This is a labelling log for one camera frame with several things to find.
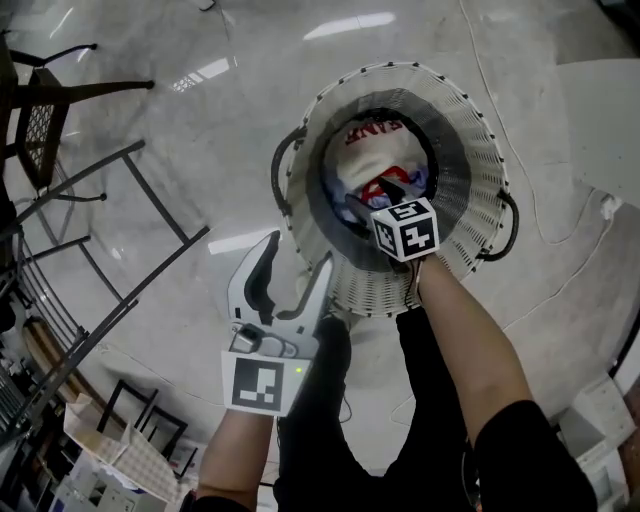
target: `white cube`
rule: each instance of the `white cube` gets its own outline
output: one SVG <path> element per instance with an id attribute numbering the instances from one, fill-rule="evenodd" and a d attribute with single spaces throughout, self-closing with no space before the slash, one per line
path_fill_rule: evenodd
<path id="1" fill-rule="evenodd" d="M 424 197 L 371 213 L 378 248 L 398 261 L 440 248 L 436 212 Z"/>

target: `glossy floor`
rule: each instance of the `glossy floor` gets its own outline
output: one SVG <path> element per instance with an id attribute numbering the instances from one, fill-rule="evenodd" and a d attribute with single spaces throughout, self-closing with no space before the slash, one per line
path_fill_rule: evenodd
<path id="1" fill-rule="evenodd" d="M 104 396 L 118 377 L 136 376 L 139 385 L 161 389 L 163 404 L 189 421 L 190 436 L 207 440 L 224 412 L 219 353 L 230 339 L 226 285 L 244 254 L 209 244 L 281 225 L 268 179 L 274 148 L 323 87 L 388 60 L 420 61 L 449 77 L 498 136 L 521 233 L 506 259 L 483 265 L 465 285 L 508 326 L 545 411 L 557 412 L 611 364 L 636 308 L 637 210 L 624 206 L 584 271 L 528 313 L 583 266 L 606 226 L 601 194 L 590 195 L 571 178 L 556 66 L 631 50 L 592 0 L 463 2 L 489 89 L 530 181 L 501 130 L 458 0 L 220 0 L 209 12 L 187 0 L 20 3 L 10 47 L 48 55 L 99 43 L 96 52 L 50 66 L 62 83 L 157 82 L 150 92 L 74 105 L 60 153 L 67 172 L 144 138 L 147 146 L 135 159 L 167 208 L 190 234 L 211 227 L 83 362 L 85 376 Z M 26 81 L 29 70 L 20 72 Z M 5 174 L 13 198 L 32 195 L 17 162 L 8 162 Z M 121 164 L 77 187 L 102 190 L 109 200 L 79 205 L 68 237 L 90 229 L 92 254 L 125 292 L 177 240 Z M 52 222 L 59 208 L 47 211 Z M 37 221 L 26 232 L 35 248 L 47 247 Z M 286 238 L 283 248 L 273 295 L 291 303 L 301 265 Z M 115 305 L 79 251 L 50 258 L 44 267 L 87 329 Z M 414 405 L 394 323 L 362 321 L 353 342 L 347 390 L 353 417 L 344 430 L 358 460 L 384 468 L 406 437 Z M 275 443 L 270 460 L 278 460 Z"/>

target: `person's leg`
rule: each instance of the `person's leg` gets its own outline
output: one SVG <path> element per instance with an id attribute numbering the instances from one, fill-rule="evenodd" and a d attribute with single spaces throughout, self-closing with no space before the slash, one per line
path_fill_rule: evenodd
<path id="1" fill-rule="evenodd" d="M 422 308 L 396 319 L 416 410 L 407 440 L 384 483 L 392 501 L 468 505 L 461 478 L 467 431 L 453 380 Z"/>
<path id="2" fill-rule="evenodd" d="M 344 378 L 351 342 L 344 323 L 322 320 L 320 348 L 292 411 L 278 422 L 280 477 L 274 485 L 279 510 L 338 510 L 362 503 L 372 477 L 356 462 L 340 426 Z"/>

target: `laundry basket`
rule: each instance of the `laundry basket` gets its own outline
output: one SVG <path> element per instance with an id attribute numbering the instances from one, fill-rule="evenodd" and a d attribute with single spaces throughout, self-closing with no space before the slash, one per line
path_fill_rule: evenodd
<path id="1" fill-rule="evenodd" d="M 273 193 L 308 270 L 332 252 L 336 270 L 331 299 L 358 315 L 393 316 L 417 305 L 411 272 L 398 271 L 336 216 L 322 178 L 334 135 L 353 119 L 367 116 L 402 120 L 429 154 L 434 184 L 426 197 L 438 217 L 438 255 L 458 279 L 483 261 L 506 256 L 518 233 L 519 215 L 495 136 L 468 95 L 444 76 L 418 63 L 389 62 L 355 70 L 320 92 L 300 126 L 275 151 Z M 510 235 L 505 247 L 494 252 L 507 206 L 513 213 Z"/>

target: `black t-shirt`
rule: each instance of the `black t-shirt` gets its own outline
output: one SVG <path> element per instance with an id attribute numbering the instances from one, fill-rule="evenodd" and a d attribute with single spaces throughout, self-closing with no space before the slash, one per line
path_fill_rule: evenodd
<path id="1" fill-rule="evenodd" d="M 484 512 L 597 510 L 589 481 L 534 402 L 516 402 L 496 414 L 478 435 L 474 459 Z M 429 501 L 427 486 L 425 481 L 424 505 Z M 193 508 L 194 512 L 246 510 L 214 497 L 200 498 Z"/>

